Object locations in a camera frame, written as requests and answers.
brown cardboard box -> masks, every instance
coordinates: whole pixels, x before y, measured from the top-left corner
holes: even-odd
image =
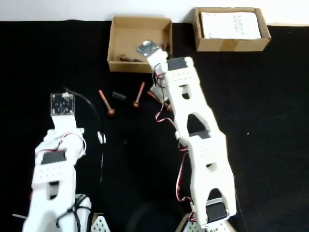
[[[152,73],[146,58],[136,52],[145,40],[157,44],[169,43],[172,54],[172,22],[170,18],[115,16],[112,21],[107,61],[111,72]],[[120,61],[125,54],[142,62]]]
[[[261,38],[253,40],[243,39],[206,39],[201,27],[201,12],[225,13],[225,12],[254,12],[257,17]],[[197,7],[194,12],[193,29],[195,44],[198,52],[252,52],[263,51],[269,44],[271,36],[263,18],[261,9],[252,7]]]

white paper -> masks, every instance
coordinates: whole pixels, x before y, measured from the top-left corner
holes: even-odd
[[[256,14],[253,12],[201,13],[204,38],[261,38]]]

bolt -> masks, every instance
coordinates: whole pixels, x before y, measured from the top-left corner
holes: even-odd
[[[161,48],[162,48],[163,51],[167,51],[167,50],[168,50],[168,47],[169,47],[169,44],[168,44],[168,43],[163,43],[163,44],[161,45]]]
[[[120,61],[129,61],[129,62],[142,62],[141,60],[139,59],[131,59],[129,57],[126,57],[125,54],[121,54],[120,57],[119,57]]]
[[[139,93],[138,93],[138,95],[136,97],[136,100],[132,104],[133,107],[136,108],[136,109],[140,107],[139,101],[140,101],[140,96],[141,96],[141,93],[143,92],[144,87],[145,87],[145,82],[143,81],[141,83],[140,90],[139,90]]]
[[[100,89],[100,90],[98,91],[98,93],[99,93],[99,95],[101,96],[101,98],[102,98],[102,100],[103,100],[103,102],[104,102],[104,104],[105,104],[105,106],[106,106],[106,108],[107,108],[107,114],[108,114],[108,116],[114,116],[115,113],[116,113],[116,111],[115,111],[114,109],[112,109],[111,106],[108,104],[108,101],[107,101],[106,97],[104,96],[102,90]]]
[[[148,94],[150,97],[152,97],[153,99],[155,99],[158,103],[161,103],[161,104],[162,104],[162,102],[156,97],[155,94],[153,94],[153,93],[150,92],[150,91],[147,91],[147,94]],[[164,106],[166,107],[166,110],[167,110],[167,111],[172,112],[173,109],[172,109],[172,107],[171,107],[170,104],[164,102]]]

metal screw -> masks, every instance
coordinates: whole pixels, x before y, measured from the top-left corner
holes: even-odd
[[[126,57],[125,54],[121,54],[119,57],[120,61],[129,61],[129,62],[142,62],[139,59],[131,59],[129,57]]]
[[[167,50],[168,50],[168,46],[169,46],[168,43],[163,43],[163,44],[161,45],[161,48],[162,48],[163,51],[167,51]]]
[[[161,103],[161,104],[162,104],[162,102],[156,97],[155,94],[153,94],[153,93],[150,92],[150,91],[147,91],[147,94],[148,94],[150,97],[152,97],[153,99],[155,99],[158,103]],[[164,106],[166,107],[166,110],[167,110],[167,111],[172,112],[173,109],[172,109],[172,107],[171,107],[170,104],[164,102]]]
[[[132,104],[133,107],[136,108],[136,109],[140,107],[139,101],[140,101],[140,96],[141,96],[141,93],[143,92],[144,87],[145,87],[145,82],[143,81],[141,83],[140,90],[139,90],[139,93],[138,93],[138,95],[136,97],[136,100]]]
[[[102,90],[100,89],[98,91],[99,95],[101,96],[106,108],[107,108],[107,114],[108,116],[114,116],[116,111],[114,109],[111,108],[111,106],[108,104],[108,101],[106,100],[106,97],[104,96]]]

white background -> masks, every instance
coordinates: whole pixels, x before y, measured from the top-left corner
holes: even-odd
[[[0,21],[111,20],[114,15],[150,15],[192,22],[194,7],[261,8],[267,24],[309,24],[307,0],[1,0]]]

